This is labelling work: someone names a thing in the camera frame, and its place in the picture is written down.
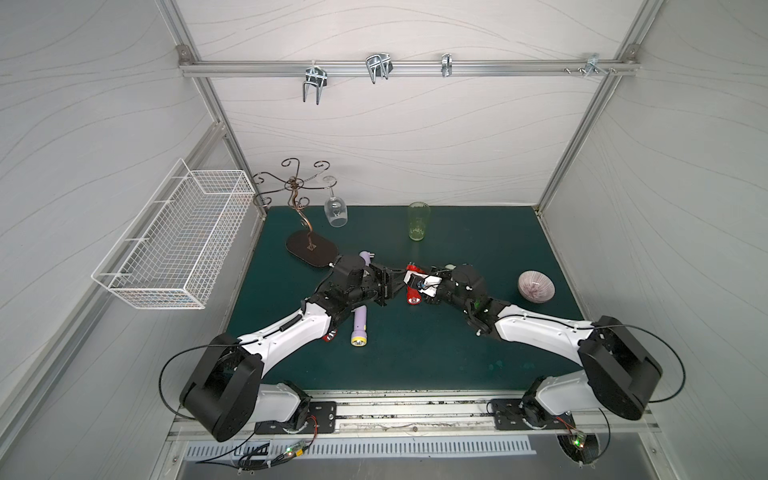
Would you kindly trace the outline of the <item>red flashlight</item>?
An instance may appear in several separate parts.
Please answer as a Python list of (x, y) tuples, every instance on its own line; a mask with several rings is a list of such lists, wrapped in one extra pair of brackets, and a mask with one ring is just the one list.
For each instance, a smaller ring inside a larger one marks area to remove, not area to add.
[(427, 272), (413, 262), (406, 267), (404, 283), (407, 290), (407, 301), (410, 305), (418, 305), (422, 302), (422, 283), (427, 277)]
[(325, 335), (322, 337), (322, 339), (323, 339), (325, 342), (330, 342), (330, 341), (332, 341), (332, 340), (335, 338), (335, 336), (337, 335), (337, 333), (338, 333), (338, 330), (337, 330), (337, 329), (333, 329), (333, 330), (330, 330), (328, 333), (326, 333), (326, 334), (325, 334)]

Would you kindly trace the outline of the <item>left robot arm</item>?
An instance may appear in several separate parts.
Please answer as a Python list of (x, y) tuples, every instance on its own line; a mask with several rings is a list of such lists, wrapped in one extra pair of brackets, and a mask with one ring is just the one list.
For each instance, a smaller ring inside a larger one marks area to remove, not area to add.
[(175, 415), (194, 420), (218, 442), (249, 422), (300, 432), (311, 398), (295, 384), (264, 384), (264, 376), (308, 343), (336, 331), (356, 310), (385, 305), (405, 286), (406, 270), (373, 262), (366, 252), (341, 255), (299, 308), (256, 332), (222, 333), (199, 346), (202, 355), (179, 394)]

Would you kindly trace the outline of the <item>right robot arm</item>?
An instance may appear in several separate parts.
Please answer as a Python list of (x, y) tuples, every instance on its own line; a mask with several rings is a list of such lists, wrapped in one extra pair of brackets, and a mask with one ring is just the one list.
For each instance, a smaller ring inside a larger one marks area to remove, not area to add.
[(414, 274), (407, 284), (425, 301), (461, 310), (480, 336), (532, 346), (578, 365), (570, 374), (537, 378), (518, 401), (514, 409), (531, 429), (598, 408), (637, 421), (654, 401), (663, 369), (635, 337), (633, 325), (610, 316), (564, 319), (496, 299), (471, 265)]

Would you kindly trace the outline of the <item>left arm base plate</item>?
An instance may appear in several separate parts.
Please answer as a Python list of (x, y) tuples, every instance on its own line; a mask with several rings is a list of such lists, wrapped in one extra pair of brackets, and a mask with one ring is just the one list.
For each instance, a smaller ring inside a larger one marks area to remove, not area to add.
[(254, 431), (257, 435), (334, 433), (336, 413), (336, 402), (312, 400), (301, 403), (287, 421), (260, 422), (255, 425)]

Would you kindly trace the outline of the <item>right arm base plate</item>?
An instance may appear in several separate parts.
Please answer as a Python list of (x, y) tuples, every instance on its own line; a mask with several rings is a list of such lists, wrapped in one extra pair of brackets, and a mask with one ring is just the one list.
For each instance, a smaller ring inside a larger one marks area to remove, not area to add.
[(566, 431), (575, 427), (569, 414), (555, 416), (533, 400), (492, 399), (486, 403), (486, 412), (493, 418), (494, 428), (500, 431)]

